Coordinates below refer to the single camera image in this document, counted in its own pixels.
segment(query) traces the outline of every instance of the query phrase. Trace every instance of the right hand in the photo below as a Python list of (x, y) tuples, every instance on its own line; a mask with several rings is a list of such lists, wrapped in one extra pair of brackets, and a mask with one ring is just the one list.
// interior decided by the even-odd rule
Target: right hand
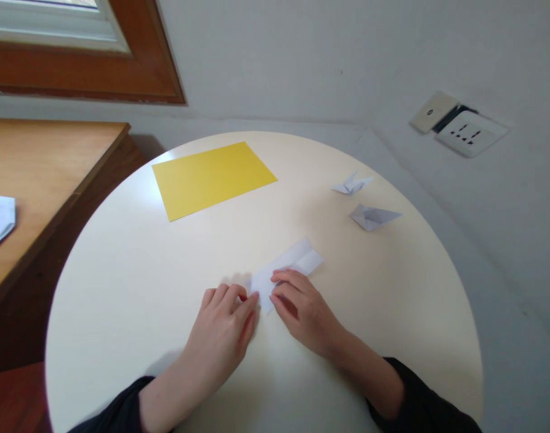
[(273, 271), (271, 281), (280, 283), (270, 300), (291, 335), (307, 349), (331, 359), (347, 330), (335, 318), (323, 296), (305, 275), (292, 269)]

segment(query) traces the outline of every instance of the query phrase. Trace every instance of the wall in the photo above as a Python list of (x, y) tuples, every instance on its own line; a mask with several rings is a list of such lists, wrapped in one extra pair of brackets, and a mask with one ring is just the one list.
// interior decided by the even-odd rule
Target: wall
[[(550, 1), (442, 4), (400, 71), (384, 81), (371, 126), (469, 234), (550, 332)], [(510, 133), (465, 159), (406, 125), (438, 90)]]
[[(484, 430), (550, 432), (550, 1), (160, 3), (189, 107), (0, 96), (0, 117), (128, 121), (151, 156), (156, 141), (265, 129), (359, 158), (462, 277)], [(407, 122), (435, 90), (510, 133), (476, 159), (420, 136)]]

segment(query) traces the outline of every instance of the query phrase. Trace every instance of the switch plate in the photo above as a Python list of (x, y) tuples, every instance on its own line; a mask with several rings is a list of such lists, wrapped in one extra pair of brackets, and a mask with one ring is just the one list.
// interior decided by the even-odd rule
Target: switch plate
[(507, 128), (488, 118), (471, 111), (462, 111), (436, 135), (436, 138), (462, 155), (473, 158), (507, 132)]
[(458, 104), (459, 101), (456, 98), (438, 90), (418, 111), (410, 124), (426, 134)]

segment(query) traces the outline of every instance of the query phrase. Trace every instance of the sleeve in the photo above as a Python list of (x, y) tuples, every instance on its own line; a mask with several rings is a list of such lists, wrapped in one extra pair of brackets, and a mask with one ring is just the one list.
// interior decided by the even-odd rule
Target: sleeve
[(369, 413), (384, 433), (392, 432), (458, 432), (481, 433), (476, 422), (453, 404), (429, 389), (419, 377), (395, 358), (385, 358), (397, 371), (405, 386), (405, 399), (395, 420), (386, 420), (369, 401)]
[(100, 414), (74, 427), (70, 433), (142, 433), (138, 393), (153, 379), (153, 376), (137, 379)]

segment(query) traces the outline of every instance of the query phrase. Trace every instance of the yellow paper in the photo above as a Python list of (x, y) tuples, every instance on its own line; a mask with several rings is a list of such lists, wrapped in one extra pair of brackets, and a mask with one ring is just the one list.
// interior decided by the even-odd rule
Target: yellow paper
[(245, 142), (153, 165), (169, 221), (277, 181)]

